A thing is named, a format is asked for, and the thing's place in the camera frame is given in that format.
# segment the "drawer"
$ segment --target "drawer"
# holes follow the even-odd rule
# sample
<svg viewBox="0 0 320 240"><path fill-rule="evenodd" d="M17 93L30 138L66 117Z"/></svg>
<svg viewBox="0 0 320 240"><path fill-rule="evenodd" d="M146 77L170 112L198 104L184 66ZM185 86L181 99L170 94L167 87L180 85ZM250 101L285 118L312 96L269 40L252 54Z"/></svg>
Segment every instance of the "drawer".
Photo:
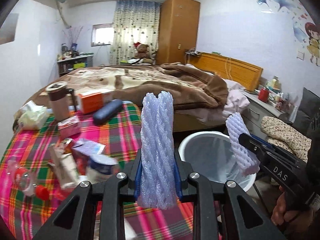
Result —
<svg viewBox="0 0 320 240"><path fill-rule="evenodd" d="M242 116L242 119L244 121L245 126L248 128L249 132L252 133L255 136L260 137L263 140L266 140L267 135L263 132L261 132L260 127L255 125L253 122L251 122L248 118L245 116Z"/></svg>
<svg viewBox="0 0 320 240"><path fill-rule="evenodd" d="M242 115L248 118L251 122L253 122L255 125L260 127L261 120L264 116L271 116L275 117L273 114L271 114L268 110L264 109L262 106L259 106L257 103L250 101L250 105L247 109L245 109L242 112Z"/></svg>

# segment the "silver screw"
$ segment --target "silver screw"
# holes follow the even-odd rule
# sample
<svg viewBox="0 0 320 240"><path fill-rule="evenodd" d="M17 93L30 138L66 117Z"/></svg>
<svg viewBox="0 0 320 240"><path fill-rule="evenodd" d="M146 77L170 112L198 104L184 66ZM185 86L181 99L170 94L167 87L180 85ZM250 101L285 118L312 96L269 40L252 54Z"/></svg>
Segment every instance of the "silver screw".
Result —
<svg viewBox="0 0 320 240"><path fill-rule="evenodd" d="M89 184L90 184L90 182L89 182L89 181L87 181L87 180L85 180L85 181L81 181L81 182L80 182L80 187L88 187L88 186L89 186Z"/></svg>
<svg viewBox="0 0 320 240"><path fill-rule="evenodd" d="M193 178L193 179L197 179L197 178L200 177L200 175L197 172L192 172L192 173L190 173L190 177Z"/></svg>
<svg viewBox="0 0 320 240"><path fill-rule="evenodd" d="M232 181L232 180L229 180L229 181L227 182L227 186L228 186L228 187L235 187L235 186L236 186L236 183L235 183L234 181Z"/></svg>
<svg viewBox="0 0 320 240"><path fill-rule="evenodd" d="M123 179L123 178L125 178L127 176L127 174L125 174L124 172L119 172L118 174L117 174L117 178L118 179Z"/></svg>

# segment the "orange box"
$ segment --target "orange box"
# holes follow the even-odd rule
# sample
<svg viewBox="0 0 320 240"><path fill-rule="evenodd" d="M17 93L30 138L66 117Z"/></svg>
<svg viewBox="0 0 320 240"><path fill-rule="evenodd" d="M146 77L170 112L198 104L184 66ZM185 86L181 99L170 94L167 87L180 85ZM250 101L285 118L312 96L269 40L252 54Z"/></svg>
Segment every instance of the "orange box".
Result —
<svg viewBox="0 0 320 240"><path fill-rule="evenodd" d="M110 94L103 92L87 92L78 94L78 103L83 114L92 113L101 109L106 102L111 101Z"/></svg>

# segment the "plaid tablecloth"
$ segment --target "plaid tablecloth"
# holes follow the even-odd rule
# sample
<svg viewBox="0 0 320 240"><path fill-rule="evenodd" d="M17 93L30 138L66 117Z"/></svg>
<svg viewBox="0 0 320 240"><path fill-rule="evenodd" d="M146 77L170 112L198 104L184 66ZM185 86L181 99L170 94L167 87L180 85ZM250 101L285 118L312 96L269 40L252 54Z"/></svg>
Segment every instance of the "plaid tablecloth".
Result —
<svg viewBox="0 0 320 240"><path fill-rule="evenodd" d="M127 162L135 158L141 147L141 119L137 106L124 104L121 113L100 127L92 124L92 115L76 114L81 120L81 134L74 139L87 138L102 143L106 145L107 154L118 161ZM48 147L59 141L57 122L51 115L40 131L19 131L1 160L0 215L18 240L30 240L61 202L54 197L41 201L24 196L6 173L7 161L15 157L23 166L37 172L41 184L54 196L58 181L47 166L50 159ZM136 203L124 206L124 216L139 239L192 239L192 214L191 203L178 203L164 211L143 209Z"/></svg>

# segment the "trash can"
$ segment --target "trash can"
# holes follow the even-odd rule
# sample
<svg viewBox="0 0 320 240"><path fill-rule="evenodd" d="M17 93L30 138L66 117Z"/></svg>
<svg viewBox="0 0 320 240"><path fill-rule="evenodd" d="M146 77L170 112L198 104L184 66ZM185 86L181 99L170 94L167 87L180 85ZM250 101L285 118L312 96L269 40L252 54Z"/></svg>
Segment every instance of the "trash can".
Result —
<svg viewBox="0 0 320 240"><path fill-rule="evenodd" d="M181 142L178 151L182 161L190 163L194 171L211 181L225 183L233 180L247 192L256 179L256 174L242 176L229 136L221 132L191 134Z"/></svg>

